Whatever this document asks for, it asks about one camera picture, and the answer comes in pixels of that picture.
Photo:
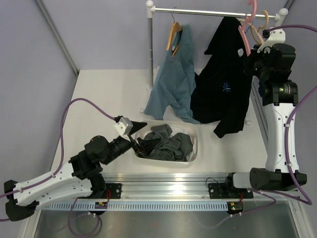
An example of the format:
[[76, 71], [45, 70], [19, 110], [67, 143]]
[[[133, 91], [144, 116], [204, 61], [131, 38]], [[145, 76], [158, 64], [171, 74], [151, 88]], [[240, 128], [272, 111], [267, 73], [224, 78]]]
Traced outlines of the pink plastic hanger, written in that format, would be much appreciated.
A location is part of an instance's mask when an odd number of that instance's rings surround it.
[[256, 16], [257, 1], [256, 0], [249, 0], [248, 5], [252, 6], [252, 12], [250, 13], [250, 15], [246, 14], [245, 19], [244, 19], [244, 23], [238, 27], [239, 33], [240, 33], [241, 38], [242, 38], [243, 43], [244, 43], [244, 47], [245, 47], [247, 56], [249, 56], [251, 54], [251, 48], [250, 48], [249, 41], [248, 41], [248, 38], [247, 38], [245, 32], [246, 32], [247, 25], [249, 23], [252, 23], [255, 16]]

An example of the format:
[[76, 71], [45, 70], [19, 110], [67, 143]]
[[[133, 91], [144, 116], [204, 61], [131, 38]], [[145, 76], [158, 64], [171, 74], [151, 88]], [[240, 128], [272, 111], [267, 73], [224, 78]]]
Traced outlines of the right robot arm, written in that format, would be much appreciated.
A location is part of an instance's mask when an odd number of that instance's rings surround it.
[[228, 174], [224, 191], [230, 197], [237, 196], [242, 189], [290, 191], [307, 183], [295, 152], [298, 86], [288, 78], [295, 58], [295, 48], [285, 43], [251, 50], [245, 71], [259, 80], [267, 123], [267, 160], [264, 168]]

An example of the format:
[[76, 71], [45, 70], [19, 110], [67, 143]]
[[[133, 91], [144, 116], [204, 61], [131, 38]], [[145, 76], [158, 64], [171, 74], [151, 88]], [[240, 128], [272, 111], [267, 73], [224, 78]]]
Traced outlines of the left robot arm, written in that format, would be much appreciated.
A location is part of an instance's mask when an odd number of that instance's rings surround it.
[[132, 121], [125, 126], [116, 124], [122, 132], [108, 142], [101, 135], [93, 137], [84, 150], [59, 166], [55, 172], [48, 172], [37, 178], [4, 183], [5, 212], [9, 221], [21, 221], [31, 217], [35, 211], [52, 203], [71, 198], [102, 198], [107, 190], [102, 176], [102, 165], [108, 165], [130, 149], [137, 155], [148, 156], [160, 139], [133, 139], [132, 134], [147, 125]]

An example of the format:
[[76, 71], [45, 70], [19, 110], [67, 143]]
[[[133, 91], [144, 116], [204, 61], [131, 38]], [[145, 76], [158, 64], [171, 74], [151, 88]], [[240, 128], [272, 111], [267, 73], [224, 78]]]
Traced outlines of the black t shirt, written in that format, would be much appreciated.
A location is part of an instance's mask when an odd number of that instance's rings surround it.
[[243, 130], [249, 107], [252, 77], [244, 73], [247, 57], [238, 19], [224, 17], [204, 54], [210, 56], [195, 75], [191, 95], [193, 118], [202, 124], [218, 122], [218, 138]]

